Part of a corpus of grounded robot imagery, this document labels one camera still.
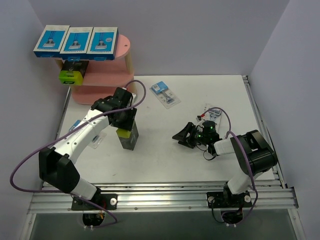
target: gray floor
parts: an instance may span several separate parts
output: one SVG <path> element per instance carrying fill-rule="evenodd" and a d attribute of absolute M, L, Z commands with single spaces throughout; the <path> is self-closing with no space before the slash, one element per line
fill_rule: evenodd
<path fill-rule="evenodd" d="M 31 239 L 296 239 L 287 210 L 254 210 L 252 215 L 236 228 L 216 223 L 209 211 L 118 213 L 118 224 L 93 231 L 81 228 L 77 223 L 79 217 L 80 214 L 38 214 Z"/>

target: black mounting bracket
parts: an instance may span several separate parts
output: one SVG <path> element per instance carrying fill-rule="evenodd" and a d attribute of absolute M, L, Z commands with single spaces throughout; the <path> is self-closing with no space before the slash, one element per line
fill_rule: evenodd
<path fill-rule="evenodd" d="M 102 198 L 102 202 L 105 203 L 105 205 L 102 205 L 101 207 L 105 207 L 106 210 L 116 210 L 117 204 L 118 204 L 118 195 L 115 193 L 107 193 L 107 194 L 101 194 L 100 196 Z M 95 206 L 92 206 L 91 204 L 88 204 L 81 199 L 77 197 L 73 197 L 72 200 L 72 206 L 71 210 L 73 211 L 90 211 L 90 210 L 99 210 L 99 208 L 96 208 Z"/>
<path fill-rule="evenodd" d="M 250 201 L 246 202 L 245 197 L 249 196 Z M 238 194 L 236 200 L 229 202 L 225 199 L 223 191 L 207 192 L 206 199 L 208 208 L 230 209 L 230 208 L 251 208 L 252 202 L 248 191 Z"/>

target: screw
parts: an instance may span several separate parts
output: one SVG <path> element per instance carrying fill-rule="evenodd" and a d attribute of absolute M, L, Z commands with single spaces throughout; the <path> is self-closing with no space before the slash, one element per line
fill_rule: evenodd
<path fill-rule="evenodd" d="M 215 202 L 215 198 L 213 196 L 208 197 L 208 202 L 209 203 L 214 203 Z"/>
<path fill-rule="evenodd" d="M 114 197 L 110 199 L 110 205 L 114 206 L 117 204 L 117 199 L 115 199 Z"/>
<path fill-rule="evenodd" d="M 250 203 L 250 202 L 251 202 L 251 197 L 248 196 L 248 195 L 245 195 L 245 196 L 244 196 L 244 201 L 245 201 L 246 203 Z"/>

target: yellow and black box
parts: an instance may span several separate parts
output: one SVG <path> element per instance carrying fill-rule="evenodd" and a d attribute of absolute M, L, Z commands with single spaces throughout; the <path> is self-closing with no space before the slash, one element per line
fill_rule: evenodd
<path fill-rule="evenodd" d="M 64 85 L 82 85 L 89 61 L 64 61 L 59 74 L 60 82 Z"/>

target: blue and white box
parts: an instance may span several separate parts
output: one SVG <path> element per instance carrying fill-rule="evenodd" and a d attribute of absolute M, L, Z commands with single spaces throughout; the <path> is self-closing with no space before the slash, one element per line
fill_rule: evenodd
<path fill-rule="evenodd" d="M 65 41 L 69 25 L 45 26 L 33 52 L 37 57 L 50 58 L 60 56 L 62 45 Z"/>
<path fill-rule="evenodd" d="M 87 50 L 90 60 L 114 60 L 116 57 L 119 31 L 117 27 L 94 27 Z"/>
<path fill-rule="evenodd" d="M 92 30 L 93 27 L 70 27 L 60 51 L 62 59 L 68 61 L 86 59 Z"/>

